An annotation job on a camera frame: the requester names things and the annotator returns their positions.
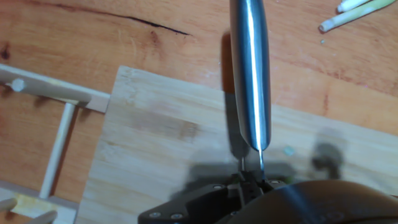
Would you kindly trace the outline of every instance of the wood grain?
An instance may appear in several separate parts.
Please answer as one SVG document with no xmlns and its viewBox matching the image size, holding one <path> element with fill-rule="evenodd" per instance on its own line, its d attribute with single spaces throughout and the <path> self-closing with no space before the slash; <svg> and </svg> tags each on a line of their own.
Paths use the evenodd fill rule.
<svg viewBox="0 0 398 224">
<path fill-rule="evenodd" d="M 397 136 L 275 105 L 266 174 L 322 179 L 317 169 L 328 167 L 327 178 L 398 194 L 397 144 Z M 136 223 L 190 185 L 237 172 L 245 148 L 233 95 L 120 67 L 77 223 Z M 258 153 L 244 153 L 258 170 Z"/>
<path fill-rule="evenodd" d="M 272 102 L 397 135 L 398 4 L 319 33 L 339 3 L 265 1 Z M 2 0 L 0 63 L 107 93 L 120 65 L 232 91 L 228 7 L 227 0 Z M 0 179 L 39 190 L 62 106 L 0 91 Z M 79 111 L 56 196 L 80 201 L 103 119 Z"/>
</svg>

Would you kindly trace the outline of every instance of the wooden dowel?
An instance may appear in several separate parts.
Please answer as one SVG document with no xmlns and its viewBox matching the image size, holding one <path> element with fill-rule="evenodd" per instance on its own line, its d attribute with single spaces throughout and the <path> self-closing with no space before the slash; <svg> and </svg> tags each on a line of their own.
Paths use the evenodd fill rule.
<svg viewBox="0 0 398 224">
<path fill-rule="evenodd" d="M 27 222 L 26 224 L 48 224 L 52 223 L 58 216 L 56 211 L 47 212 L 39 217 L 32 219 L 31 221 Z"/>
<path fill-rule="evenodd" d="M 0 212 L 10 211 L 15 206 L 17 206 L 17 200 L 14 199 L 14 198 L 10 198 L 10 199 L 7 199 L 7 200 L 2 200 L 0 202 Z"/>
<path fill-rule="evenodd" d="M 11 86 L 11 83 L 16 79 L 21 79 L 23 81 L 23 83 L 16 83 L 16 86 L 14 86 L 16 90 L 18 90 L 18 87 L 30 88 L 30 85 L 25 87 L 24 85 L 25 83 L 35 83 L 34 86 L 50 85 L 52 86 L 52 88 L 53 86 L 56 86 L 56 88 L 54 88 L 55 91 L 51 92 L 52 96 L 48 96 L 48 94 L 46 94 L 49 91 L 46 91 L 46 93 L 35 92 L 35 95 L 44 95 L 47 97 L 54 98 L 56 100 L 71 103 L 91 110 L 96 110 L 102 113 L 106 112 L 106 109 L 108 108 L 109 99 L 111 97 L 111 95 L 108 93 L 103 93 L 97 90 L 92 90 L 90 88 L 75 85 L 62 80 L 57 80 L 54 78 L 46 77 L 44 75 L 39 75 L 33 72 L 28 72 L 25 70 L 0 64 L 0 82 L 7 83 L 7 85 Z M 59 95 L 61 94 L 60 92 L 61 90 L 64 91 L 66 95 Z M 74 94 L 76 93 L 77 97 L 71 96 L 71 93 Z"/>
<path fill-rule="evenodd" d="M 39 193 L 40 198 L 48 198 L 50 196 L 55 173 L 57 172 L 58 169 L 58 163 L 60 162 L 62 149 L 68 135 L 69 126 L 74 111 L 75 111 L 75 105 L 72 105 L 70 103 L 65 103 L 65 109 L 63 111 L 61 123 L 58 128 L 57 138 L 52 148 L 49 164 L 47 166 L 42 188 Z"/>
<path fill-rule="evenodd" d="M 21 78 L 17 78 L 12 81 L 11 88 L 19 93 L 28 93 L 36 96 L 76 100 L 82 103 L 88 103 L 91 101 L 90 94 L 65 88 L 56 82 L 47 83 L 32 80 L 26 81 Z"/>
</svg>

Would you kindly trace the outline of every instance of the bolt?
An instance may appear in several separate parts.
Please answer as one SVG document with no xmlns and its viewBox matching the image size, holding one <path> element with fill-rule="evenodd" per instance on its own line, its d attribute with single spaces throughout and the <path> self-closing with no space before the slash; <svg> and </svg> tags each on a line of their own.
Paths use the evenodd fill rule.
<svg viewBox="0 0 398 224">
<path fill-rule="evenodd" d="M 173 214 L 170 218 L 171 218 L 171 219 L 180 219 L 180 218 L 182 218 L 182 217 L 183 217 L 182 214 L 176 213 L 176 214 Z"/>
<path fill-rule="evenodd" d="M 149 214 L 149 217 L 151 217 L 151 218 L 157 218 L 157 217 L 160 217 L 162 214 L 160 213 L 160 212 L 154 212 L 154 213 L 151 213 L 151 214 Z"/>
</svg>

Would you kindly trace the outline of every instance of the black plastic part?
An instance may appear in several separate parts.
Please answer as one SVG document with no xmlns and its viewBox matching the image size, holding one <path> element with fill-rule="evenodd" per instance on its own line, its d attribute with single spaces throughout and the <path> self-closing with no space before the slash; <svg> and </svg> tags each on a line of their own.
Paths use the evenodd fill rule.
<svg viewBox="0 0 398 224">
<path fill-rule="evenodd" d="M 342 180 L 318 180 L 272 190 L 227 224 L 398 223 L 398 199 Z"/>
<path fill-rule="evenodd" d="M 216 223 L 238 206 L 238 198 L 228 198 L 225 185 L 207 185 L 140 214 L 138 224 Z M 172 218 L 173 214 L 182 216 Z"/>
</svg>

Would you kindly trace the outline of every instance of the metal tip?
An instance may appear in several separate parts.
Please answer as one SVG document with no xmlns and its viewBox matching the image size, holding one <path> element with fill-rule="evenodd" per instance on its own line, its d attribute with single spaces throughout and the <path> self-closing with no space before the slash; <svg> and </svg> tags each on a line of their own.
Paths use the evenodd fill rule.
<svg viewBox="0 0 398 224">
<path fill-rule="evenodd" d="M 262 180 L 267 180 L 266 173 L 264 172 L 264 160 L 262 158 L 262 150 L 259 150 L 259 155 L 260 155 L 260 168 L 261 168 Z"/>
</svg>

